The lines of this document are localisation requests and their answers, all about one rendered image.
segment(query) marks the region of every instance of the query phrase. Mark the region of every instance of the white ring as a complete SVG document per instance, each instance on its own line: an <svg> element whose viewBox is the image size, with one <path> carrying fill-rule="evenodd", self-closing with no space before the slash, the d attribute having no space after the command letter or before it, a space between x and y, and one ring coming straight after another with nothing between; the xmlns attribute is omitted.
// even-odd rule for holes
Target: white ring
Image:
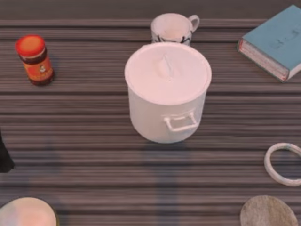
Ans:
<svg viewBox="0 0 301 226"><path fill-rule="evenodd" d="M291 179L284 178L283 176L279 175L272 167L272 164L270 161L271 155L273 152L275 152L276 150L280 150L280 149L290 150L292 152L295 152L297 155L299 155L301 157L301 148L299 148L298 146L293 145L293 144L287 144L287 143L275 144L268 149L268 151L265 155L264 166L265 166L266 171L278 183L281 183L281 184L287 185L287 186L301 185L301 179L291 180Z"/></svg>

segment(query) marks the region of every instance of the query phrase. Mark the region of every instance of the jar label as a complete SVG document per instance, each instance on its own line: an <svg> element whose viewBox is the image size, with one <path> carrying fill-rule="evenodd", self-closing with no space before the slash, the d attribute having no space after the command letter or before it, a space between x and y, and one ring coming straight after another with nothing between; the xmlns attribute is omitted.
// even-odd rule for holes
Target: jar label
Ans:
<svg viewBox="0 0 301 226"><path fill-rule="evenodd" d="M25 63L23 63L23 65L28 74L28 77L33 81L46 80L52 75L53 72L48 57L46 57L46 59L43 62L36 65L28 65Z"/></svg>

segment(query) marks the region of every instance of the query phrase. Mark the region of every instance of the wooden table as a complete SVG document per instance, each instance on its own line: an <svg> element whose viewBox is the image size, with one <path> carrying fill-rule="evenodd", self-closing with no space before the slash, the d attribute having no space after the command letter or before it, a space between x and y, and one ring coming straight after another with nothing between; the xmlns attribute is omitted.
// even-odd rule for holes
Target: wooden table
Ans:
<svg viewBox="0 0 301 226"><path fill-rule="evenodd" d="M301 145L301 76L282 84L237 52L265 19L203 19L192 47L213 80L201 125L183 143L158 145L133 129L124 66L150 43L150 20L0 21L0 122L16 169L0 176L0 204L37 196L62 226L238 226L247 199L285 201L301 218L301 190L274 182L263 158ZM31 85L15 50L45 37L56 80ZM301 176L289 152L275 168Z"/></svg>

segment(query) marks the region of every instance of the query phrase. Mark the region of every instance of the blue book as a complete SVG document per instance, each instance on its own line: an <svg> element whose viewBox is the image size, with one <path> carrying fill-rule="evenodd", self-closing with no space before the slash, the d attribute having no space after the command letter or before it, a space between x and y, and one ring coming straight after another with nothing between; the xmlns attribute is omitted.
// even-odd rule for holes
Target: blue book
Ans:
<svg viewBox="0 0 301 226"><path fill-rule="evenodd" d="M284 82L301 70L301 9L292 5L244 35L238 51Z"/></svg>

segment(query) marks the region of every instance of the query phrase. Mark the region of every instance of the orange lid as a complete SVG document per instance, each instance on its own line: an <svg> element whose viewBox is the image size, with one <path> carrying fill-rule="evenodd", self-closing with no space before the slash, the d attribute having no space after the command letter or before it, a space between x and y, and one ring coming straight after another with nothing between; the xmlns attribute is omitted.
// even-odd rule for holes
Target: orange lid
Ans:
<svg viewBox="0 0 301 226"><path fill-rule="evenodd" d="M28 34L16 42L16 50L19 55L33 57L40 54L45 48L44 39L36 34Z"/></svg>

